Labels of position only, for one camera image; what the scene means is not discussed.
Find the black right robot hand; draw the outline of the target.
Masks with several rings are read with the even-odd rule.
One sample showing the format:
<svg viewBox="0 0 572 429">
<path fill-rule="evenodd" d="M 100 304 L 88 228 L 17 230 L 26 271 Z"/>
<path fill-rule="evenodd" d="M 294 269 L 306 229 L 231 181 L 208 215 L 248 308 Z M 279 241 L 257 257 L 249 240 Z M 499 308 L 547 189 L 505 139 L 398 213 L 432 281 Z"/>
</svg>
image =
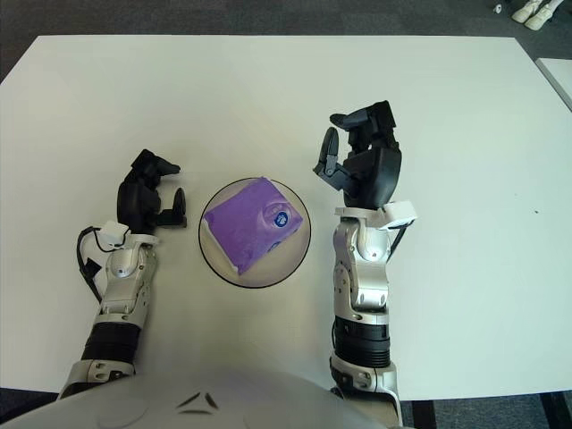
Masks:
<svg viewBox="0 0 572 429">
<path fill-rule="evenodd" d="M 314 173 L 343 192 L 345 206 L 381 208 L 397 188 L 402 162 L 390 103 L 333 114 L 330 122 Z"/>
</svg>

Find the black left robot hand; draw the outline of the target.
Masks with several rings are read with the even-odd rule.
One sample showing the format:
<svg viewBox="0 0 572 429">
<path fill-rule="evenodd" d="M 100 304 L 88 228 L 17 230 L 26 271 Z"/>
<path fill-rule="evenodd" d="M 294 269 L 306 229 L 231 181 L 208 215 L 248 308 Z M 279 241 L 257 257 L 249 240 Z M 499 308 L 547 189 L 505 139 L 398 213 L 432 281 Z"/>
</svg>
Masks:
<svg viewBox="0 0 572 429">
<path fill-rule="evenodd" d="M 153 235 L 157 227 L 186 228 L 186 198 L 177 188 L 172 207 L 162 209 L 158 186 L 167 175 L 178 174 L 181 168 L 148 149 L 143 149 L 130 166 L 117 194 L 117 221 L 135 234 Z"/>
</svg>

